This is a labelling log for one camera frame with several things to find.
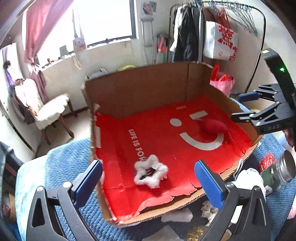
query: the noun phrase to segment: black jacket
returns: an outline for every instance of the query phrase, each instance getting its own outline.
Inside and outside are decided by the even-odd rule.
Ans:
[[[177,47],[173,54],[172,62],[197,61],[198,37],[190,7],[184,10],[182,24],[178,30]]]

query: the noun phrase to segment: window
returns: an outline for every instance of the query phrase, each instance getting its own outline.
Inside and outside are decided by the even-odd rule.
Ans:
[[[82,34],[87,47],[109,41],[136,38],[134,0],[74,0],[52,32],[49,34],[37,56],[39,64],[48,64],[47,59],[57,60],[60,47],[66,45],[73,51],[74,28],[72,9],[75,12],[75,28],[79,32],[79,16]]]

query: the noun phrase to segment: white curved smile print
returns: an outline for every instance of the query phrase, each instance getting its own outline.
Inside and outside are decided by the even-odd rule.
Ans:
[[[203,110],[203,111],[195,112],[195,113],[193,113],[193,114],[191,114],[189,116],[191,117],[191,119],[197,120],[197,119],[199,119],[201,117],[204,117],[206,115],[208,115],[208,113],[206,113]],[[171,123],[172,126],[176,126],[176,127],[182,125],[182,122],[179,119],[176,119],[176,118],[170,119],[170,123]],[[223,141],[224,141],[224,134],[218,134],[217,138],[214,141],[210,142],[210,143],[199,142],[199,141],[193,139],[186,132],[181,133],[180,136],[189,145],[191,145],[191,146],[193,146],[193,147],[195,147],[197,149],[200,149],[200,150],[215,150],[219,146],[221,146]]]

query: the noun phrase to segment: human hand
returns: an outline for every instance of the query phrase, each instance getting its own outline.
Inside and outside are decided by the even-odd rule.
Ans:
[[[294,147],[294,134],[293,129],[283,130],[285,133],[286,140],[291,147]]]

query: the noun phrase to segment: white upholstered chair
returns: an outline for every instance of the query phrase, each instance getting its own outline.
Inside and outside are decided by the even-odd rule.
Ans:
[[[30,110],[38,129],[41,130],[48,145],[50,145],[50,141],[45,133],[45,128],[51,124],[55,127],[54,122],[56,120],[62,122],[68,134],[74,137],[73,132],[69,129],[62,116],[66,106],[69,105],[72,114],[77,117],[67,94],[62,94],[43,104],[35,81],[25,79],[22,84],[15,86],[15,95],[19,99],[19,102]]]

